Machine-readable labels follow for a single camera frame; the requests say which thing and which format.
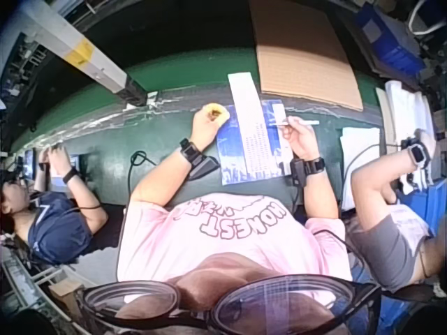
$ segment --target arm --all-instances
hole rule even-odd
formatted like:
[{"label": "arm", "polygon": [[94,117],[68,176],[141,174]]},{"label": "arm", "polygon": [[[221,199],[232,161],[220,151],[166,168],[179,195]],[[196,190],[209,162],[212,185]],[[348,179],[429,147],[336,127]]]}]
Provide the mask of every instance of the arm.
[{"label": "arm", "polygon": [[[38,157],[39,163],[48,163],[48,148],[45,148],[39,153]],[[36,180],[34,180],[34,190],[38,192],[45,192],[47,190],[47,171],[42,171],[39,167],[36,173]]]},{"label": "arm", "polygon": [[[289,126],[282,129],[283,136],[291,144],[293,152],[304,161],[320,157],[314,129],[303,126],[299,117],[289,117]],[[307,177],[304,187],[305,209],[309,218],[338,218],[335,194],[326,171]]]},{"label": "arm", "polygon": [[[424,133],[417,135],[432,157],[436,143]],[[388,200],[386,195],[390,195],[389,183],[403,174],[416,171],[416,168],[409,150],[405,149],[382,156],[353,172],[351,175],[353,199],[359,222],[365,231],[376,227],[390,213],[386,203]],[[424,279],[424,269],[427,276],[439,272],[446,257],[445,239],[442,234],[436,239],[423,242],[419,256],[416,258],[413,277],[408,284]]]},{"label": "arm", "polygon": [[[50,165],[61,176],[65,176],[71,170],[70,158],[64,147],[51,148],[48,153]],[[92,234],[95,234],[105,224],[108,216],[102,207],[95,209],[82,209],[100,206],[100,202],[89,190],[79,176],[73,176],[67,183],[73,194],[81,213],[85,217]]]},{"label": "arm", "polygon": [[[194,115],[190,139],[200,151],[212,143],[218,129],[223,124],[220,118],[215,118],[212,115],[215,105],[206,105]],[[183,157],[179,149],[175,150],[138,183],[132,192],[131,200],[165,206],[183,184],[190,169],[190,162]]]},{"label": "arm", "polygon": [[165,206],[183,184],[191,164],[177,149],[149,172],[132,192],[131,201]]}]

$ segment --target yellow object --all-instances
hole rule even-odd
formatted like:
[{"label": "yellow object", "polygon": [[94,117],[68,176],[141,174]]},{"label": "yellow object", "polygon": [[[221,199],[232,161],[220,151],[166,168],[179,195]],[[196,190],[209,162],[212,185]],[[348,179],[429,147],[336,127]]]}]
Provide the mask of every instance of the yellow object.
[{"label": "yellow object", "polygon": [[64,59],[75,68],[80,68],[83,64],[90,61],[94,49],[94,45],[86,38],[83,38],[80,43],[64,57]]},{"label": "yellow object", "polygon": [[228,119],[230,119],[230,113],[226,108],[218,103],[209,103],[203,107],[208,114],[211,121],[216,121],[219,127],[222,126]]}]

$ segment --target dark blue shirt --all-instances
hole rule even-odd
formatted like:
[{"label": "dark blue shirt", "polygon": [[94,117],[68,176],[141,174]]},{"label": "dark blue shirt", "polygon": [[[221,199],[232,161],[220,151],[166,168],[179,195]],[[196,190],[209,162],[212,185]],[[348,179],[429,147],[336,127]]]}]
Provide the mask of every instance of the dark blue shirt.
[{"label": "dark blue shirt", "polygon": [[73,262],[91,240],[85,217],[70,211],[75,207],[63,193],[38,193],[31,203],[38,210],[28,233],[32,253],[53,265]]}]

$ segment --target eyeglasses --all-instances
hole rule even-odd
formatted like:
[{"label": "eyeglasses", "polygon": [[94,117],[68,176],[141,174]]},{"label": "eyeglasses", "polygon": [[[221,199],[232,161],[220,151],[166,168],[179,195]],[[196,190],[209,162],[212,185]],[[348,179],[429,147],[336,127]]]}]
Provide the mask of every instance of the eyeglasses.
[{"label": "eyeglasses", "polygon": [[198,315],[179,310],[168,283],[126,281],[78,290],[76,299],[93,334],[187,326],[220,334],[375,334],[381,289],[320,275],[286,275],[227,292]]}]

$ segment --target eyeglass frame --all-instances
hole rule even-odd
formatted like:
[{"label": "eyeglass frame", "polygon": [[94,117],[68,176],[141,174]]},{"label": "eyeglass frame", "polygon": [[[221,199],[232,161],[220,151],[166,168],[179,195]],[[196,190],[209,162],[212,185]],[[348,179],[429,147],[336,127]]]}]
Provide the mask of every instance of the eyeglass frame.
[{"label": "eyeglass frame", "polygon": [[[265,282],[272,280],[279,281],[281,279],[291,279],[291,280],[295,279],[300,281],[300,285],[306,285],[306,283],[307,285],[312,285],[311,282],[312,280],[314,281],[320,280],[320,284],[322,284],[321,280],[323,279],[326,281],[332,281],[332,284],[337,283],[339,285],[339,288],[344,287],[345,289],[350,290],[352,293],[352,300],[349,302],[349,305],[346,308],[344,308],[343,312],[340,315],[323,323],[322,325],[318,326],[315,329],[295,334],[299,335],[325,334],[326,332],[334,330],[338,326],[344,324],[364,306],[368,308],[368,320],[369,320],[368,330],[365,333],[365,335],[374,335],[376,333],[381,309],[380,286],[372,283],[354,283],[351,281],[345,281],[344,279],[318,274],[287,274],[282,276],[264,278],[259,281],[247,283],[224,294],[210,310],[203,312],[204,316],[203,319],[195,317],[193,315],[195,312],[193,311],[182,311],[177,315],[170,315],[173,311],[179,308],[181,294],[180,291],[174,285],[160,281],[123,281],[123,282],[115,282],[95,286],[93,288],[80,288],[75,292],[75,298],[78,302],[81,312],[86,317],[86,320],[90,321],[89,318],[94,318],[96,321],[100,322],[101,324],[107,327],[112,328],[118,327],[121,329],[144,331],[144,330],[161,329],[170,326],[185,326],[185,327],[193,327],[206,330],[214,330],[226,335],[240,335],[240,333],[227,328],[225,325],[222,324],[222,322],[218,320],[217,310],[219,309],[221,303],[224,302],[229,295],[234,294],[238,290],[242,290],[250,285],[259,284],[262,283],[263,281]],[[161,315],[158,315],[154,318],[122,319],[104,315],[103,313],[95,311],[89,305],[89,303],[86,302],[85,299],[86,296],[92,291],[105,288],[107,286],[112,287],[113,285],[120,285],[123,288],[125,285],[128,285],[129,290],[131,290],[132,286],[139,283],[144,284],[153,283],[154,285],[162,285],[165,288],[172,289],[172,293],[175,295],[175,299],[171,307],[167,309],[165,313],[162,313]]]}]

